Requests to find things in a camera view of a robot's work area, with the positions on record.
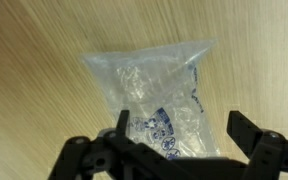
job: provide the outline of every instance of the wooden table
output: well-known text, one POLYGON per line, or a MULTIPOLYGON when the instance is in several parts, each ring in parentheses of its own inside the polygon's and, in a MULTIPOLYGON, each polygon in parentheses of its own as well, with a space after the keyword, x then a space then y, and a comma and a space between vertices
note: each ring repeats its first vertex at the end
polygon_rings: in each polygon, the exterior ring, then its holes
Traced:
POLYGON ((201 101, 222 154, 246 161, 230 110, 288 138, 288 0, 0 0, 0 179, 46 179, 67 138, 113 126, 81 53, 208 38, 201 101))

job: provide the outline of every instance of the plastic bag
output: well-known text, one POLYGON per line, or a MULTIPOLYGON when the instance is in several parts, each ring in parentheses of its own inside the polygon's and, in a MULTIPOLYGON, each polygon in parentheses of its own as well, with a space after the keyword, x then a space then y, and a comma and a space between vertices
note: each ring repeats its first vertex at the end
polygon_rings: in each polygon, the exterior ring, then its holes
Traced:
POLYGON ((130 110, 129 138, 168 159, 218 155, 197 97, 199 59, 214 41, 133 52, 85 54, 117 120, 130 110))

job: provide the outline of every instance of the clear plastic bag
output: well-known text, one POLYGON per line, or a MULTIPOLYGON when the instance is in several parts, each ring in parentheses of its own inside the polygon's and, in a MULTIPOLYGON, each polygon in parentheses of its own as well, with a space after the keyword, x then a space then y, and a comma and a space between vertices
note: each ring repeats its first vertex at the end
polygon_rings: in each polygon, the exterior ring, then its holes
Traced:
POLYGON ((218 155, 197 97, 199 59, 214 41, 186 42, 133 52, 85 54, 117 119, 130 110, 129 138, 168 159, 218 155))

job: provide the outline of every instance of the wooden surface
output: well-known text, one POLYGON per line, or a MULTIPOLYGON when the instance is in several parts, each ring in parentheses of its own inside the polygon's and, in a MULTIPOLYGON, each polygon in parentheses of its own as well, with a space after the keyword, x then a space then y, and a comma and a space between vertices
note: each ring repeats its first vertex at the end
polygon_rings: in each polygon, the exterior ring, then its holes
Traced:
POLYGON ((67 138, 112 126, 81 53, 207 38, 201 100, 222 154, 246 162, 230 110, 288 138, 288 0, 0 0, 0 179, 46 179, 67 138))

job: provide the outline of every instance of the wood grain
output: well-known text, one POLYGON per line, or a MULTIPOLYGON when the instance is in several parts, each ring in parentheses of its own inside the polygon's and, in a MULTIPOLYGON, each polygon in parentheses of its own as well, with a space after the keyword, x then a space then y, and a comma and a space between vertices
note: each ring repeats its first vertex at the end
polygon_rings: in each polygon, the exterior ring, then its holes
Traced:
POLYGON ((201 100, 222 154, 246 161, 230 110, 288 138, 288 0, 0 0, 0 179, 46 179, 67 138, 113 125, 81 53, 207 38, 201 100))

